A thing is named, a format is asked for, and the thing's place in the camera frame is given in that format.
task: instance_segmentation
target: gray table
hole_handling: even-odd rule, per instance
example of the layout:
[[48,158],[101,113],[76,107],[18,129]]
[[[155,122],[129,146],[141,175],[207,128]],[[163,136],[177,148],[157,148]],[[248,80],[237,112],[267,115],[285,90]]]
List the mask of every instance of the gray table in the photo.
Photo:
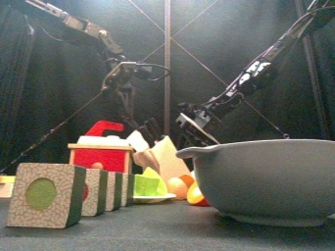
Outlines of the gray table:
[[5,227],[0,199],[0,250],[335,250],[335,219],[307,228],[255,226],[187,202],[133,205],[65,229]]

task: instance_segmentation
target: wooden block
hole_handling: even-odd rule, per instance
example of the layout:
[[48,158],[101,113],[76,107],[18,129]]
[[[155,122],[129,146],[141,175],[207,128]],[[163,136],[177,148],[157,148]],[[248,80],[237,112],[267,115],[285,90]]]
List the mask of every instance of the wooden block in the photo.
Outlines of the wooden block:
[[91,168],[100,164],[109,172],[131,173],[132,169],[132,147],[68,144],[71,149],[69,164]]
[[83,216],[97,216],[104,212],[108,172],[87,169]]
[[112,211],[120,208],[121,204],[121,173],[108,172],[105,210]]
[[0,198],[12,197],[14,181],[14,176],[0,176]]
[[65,228],[81,219],[87,169],[68,164],[21,163],[6,226]]
[[121,207],[128,207],[133,204],[133,182],[135,175],[121,174]]

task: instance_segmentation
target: red toy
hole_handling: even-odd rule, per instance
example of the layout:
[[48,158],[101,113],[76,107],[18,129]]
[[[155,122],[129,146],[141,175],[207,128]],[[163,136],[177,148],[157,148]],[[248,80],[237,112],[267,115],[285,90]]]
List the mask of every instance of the red toy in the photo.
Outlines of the red toy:
[[[100,121],[85,135],[101,136],[105,130],[123,131],[123,124]],[[85,168],[100,168],[111,172],[131,173],[131,146],[68,144],[69,164]]]

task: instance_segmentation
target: black curtain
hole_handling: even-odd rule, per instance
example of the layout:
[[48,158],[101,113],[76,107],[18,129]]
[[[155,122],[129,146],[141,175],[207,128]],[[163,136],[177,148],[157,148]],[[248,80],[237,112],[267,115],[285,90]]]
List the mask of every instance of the black curtain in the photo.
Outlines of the black curtain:
[[[123,47],[129,61],[164,64],[164,1],[53,1],[49,2],[76,17],[81,17],[104,27],[116,43]],[[177,144],[179,127],[177,103],[203,103],[219,95],[224,83],[229,83],[251,60],[276,42],[297,19],[293,1],[171,1],[171,138]],[[1,8],[1,166],[5,167],[20,153],[49,134],[47,140],[21,158],[20,162],[67,163],[68,143],[75,143],[80,135],[99,120],[123,123],[119,114],[117,97],[103,95],[73,117],[69,122],[49,133],[67,118],[100,93],[100,85],[107,73],[103,59],[95,46],[81,41],[60,41],[64,29],[49,18],[35,19],[10,9]],[[35,30],[35,44],[29,30]],[[329,23],[312,36],[312,53],[316,58],[321,102],[327,115],[327,127],[333,140],[333,35]],[[10,52],[9,61],[2,55]],[[139,124],[156,118],[164,124],[164,81],[155,83],[132,79],[135,87],[135,119]],[[281,138],[323,138],[320,121],[315,107],[308,66],[303,44],[292,52],[288,64],[267,88],[248,97],[256,111],[241,104],[223,119],[217,137],[223,143]],[[9,98],[21,90],[22,95]],[[127,136],[132,128],[125,125]],[[6,170],[16,171],[16,165]]]
[[10,148],[21,106],[35,31],[26,17],[0,8],[0,169],[12,158]]

